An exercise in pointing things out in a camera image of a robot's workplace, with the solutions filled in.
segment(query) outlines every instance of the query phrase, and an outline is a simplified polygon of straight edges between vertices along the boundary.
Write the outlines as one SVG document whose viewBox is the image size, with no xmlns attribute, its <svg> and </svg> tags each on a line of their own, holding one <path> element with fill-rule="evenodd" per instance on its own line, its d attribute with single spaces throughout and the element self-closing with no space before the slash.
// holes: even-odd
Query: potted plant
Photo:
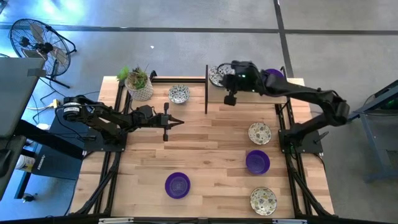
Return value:
<svg viewBox="0 0 398 224">
<path fill-rule="evenodd" d="M 136 67 L 130 72 L 129 67 L 125 66 L 119 72 L 117 79 L 124 80 L 124 85 L 134 100 L 149 100 L 154 93 L 148 75 L 140 67 Z"/>
</svg>

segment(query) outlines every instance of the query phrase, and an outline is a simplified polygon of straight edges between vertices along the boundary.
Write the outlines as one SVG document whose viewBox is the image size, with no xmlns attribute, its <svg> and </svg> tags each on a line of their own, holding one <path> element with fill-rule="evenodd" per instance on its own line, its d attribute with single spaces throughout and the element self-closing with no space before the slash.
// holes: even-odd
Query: white container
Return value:
<svg viewBox="0 0 398 224">
<path fill-rule="evenodd" d="M 15 169 L 23 170 L 26 172 L 32 172 L 34 164 L 35 164 L 35 159 L 33 157 L 20 155 L 18 158 L 17 165 L 15 166 Z"/>
<path fill-rule="evenodd" d="M 151 98 L 152 94 L 154 94 L 154 87 L 152 86 L 152 83 L 149 80 L 147 80 L 147 84 L 145 85 L 144 88 L 141 88 L 139 90 L 133 90 L 130 89 L 129 86 L 127 85 L 127 79 L 124 80 L 124 85 L 126 86 L 127 90 L 129 91 L 131 98 L 133 100 L 137 101 L 147 101 Z"/>
</svg>

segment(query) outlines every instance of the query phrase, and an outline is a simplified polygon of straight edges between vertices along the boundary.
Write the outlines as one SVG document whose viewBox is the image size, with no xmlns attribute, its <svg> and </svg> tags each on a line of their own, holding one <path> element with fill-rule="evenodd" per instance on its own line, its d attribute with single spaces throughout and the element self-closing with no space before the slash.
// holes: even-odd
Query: purple bowl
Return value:
<svg viewBox="0 0 398 224">
<path fill-rule="evenodd" d="M 267 154 L 260 150 L 253 150 L 246 156 L 246 167 L 253 174 L 265 174 L 271 165 Z"/>
<path fill-rule="evenodd" d="M 174 198 L 179 199 L 185 197 L 191 187 L 191 182 L 187 175 L 181 172 L 170 174 L 164 185 L 167 194 Z"/>
<path fill-rule="evenodd" d="M 272 74 L 272 75 L 277 75 L 279 77 L 284 77 L 284 74 L 282 72 L 280 72 L 279 70 L 273 69 L 273 68 L 269 68 L 266 70 L 266 72 Z"/>
</svg>

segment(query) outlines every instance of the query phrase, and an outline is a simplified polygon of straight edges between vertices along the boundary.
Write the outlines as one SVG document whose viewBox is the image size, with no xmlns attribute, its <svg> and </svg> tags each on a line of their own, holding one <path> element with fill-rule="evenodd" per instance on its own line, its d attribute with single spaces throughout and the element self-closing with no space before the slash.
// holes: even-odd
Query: wooden table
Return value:
<svg viewBox="0 0 398 224">
<path fill-rule="evenodd" d="M 303 84 L 302 79 L 290 82 Z M 163 104 L 169 102 L 167 92 L 172 85 L 154 83 L 152 98 L 135 101 L 132 107 L 148 104 L 161 112 Z M 276 194 L 278 203 L 277 210 L 267 218 L 294 217 L 274 104 L 209 103 L 205 114 L 204 84 L 186 85 L 190 88 L 190 99 L 185 105 L 170 103 L 169 112 L 185 124 L 169 131 L 168 142 L 162 140 L 163 129 L 142 128 L 129 134 L 119 167 L 112 216 L 264 218 L 253 211 L 249 196 L 256 187 L 265 186 Z M 99 101 L 113 106 L 117 88 L 115 77 L 104 77 Z M 292 99 L 292 106 L 296 122 L 311 118 L 308 103 Z M 272 139 L 264 146 L 254 144 L 248 137 L 248 127 L 254 122 L 264 122 L 271 128 Z M 263 150 L 271 159 L 271 168 L 264 175 L 252 175 L 246 169 L 246 154 L 253 149 Z M 81 208 L 97 187 L 103 157 L 103 152 L 95 152 L 83 161 L 71 212 Z M 311 154 L 302 157 L 308 187 L 323 207 L 333 213 L 322 163 Z M 172 199 L 165 192 L 165 180 L 173 172 L 183 172 L 190 178 L 190 192 L 182 199 Z M 304 211 L 300 190 L 298 197 Z"/>
</svg>

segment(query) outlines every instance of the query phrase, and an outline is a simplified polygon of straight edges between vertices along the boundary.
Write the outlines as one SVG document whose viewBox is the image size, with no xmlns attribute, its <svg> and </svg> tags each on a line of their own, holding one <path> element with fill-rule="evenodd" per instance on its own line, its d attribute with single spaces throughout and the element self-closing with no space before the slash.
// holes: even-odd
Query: gray floor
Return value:
<svg viewBox="0 0 398 224">
<path fill-rule="evenodd" d="M 279 2 L 286 29 L 398 30 L 398 2 L 394 0 Z M 25 17 L 76 26 L 277 28 L 272 0 L 9 0 L 0 14 L 0 25 Z M 8 30 L 0 29 L 0 53 L 13 56 L 7 33 Z M 67 73 L 59 78 L 72 88 L 53 86 L 70 96 L 99 90 L 103 76 L 115 75 L 125 65 L 148 65 L 148 70 L 165 76 L 200 76 L 206 64 L 232 59 L 252 60 L 261 68 L 279 68 L 284 64 L 278 34 L 80 31 L 61 34 L 76 43 L 78 52 L 73 54 Z M 397 41 L 396 35 L 287 36 L 295 77 L 304 78 L 308 86 L 336 90 L 348 100 L 352 110 L 397 79 Z M 35 99 L 38 101 L 47 93 L 50 89 L 39 83 Z M 89 97 L 96 99 L 98 94 Z M 62 99 L 53 95 L 45 104 L 53 98 Z M 33 114 L 26 111 L 24 119 L 33 122 Z M 52 119 L 53 111 L 40 116 L 41 123 Z M 336 214 L 398 222 L 398 181 L 363 182 L 363 176 L 376 172 L 378 167 L 360 122 L 325 130 L 330 134 L 322 141 L 324 160 Z M 45 197 L 21 204 L 12 199 L 12 188 L 18 178 L 20 174 L 16 172 L 7 197 L 0 202 L 0 220 L 64 214 L 73 182 L 35 176 L 29 183 L 29 192 Z M 17 208 L 26 212 L 13 215 L 11 210 Z"/>
</svg>

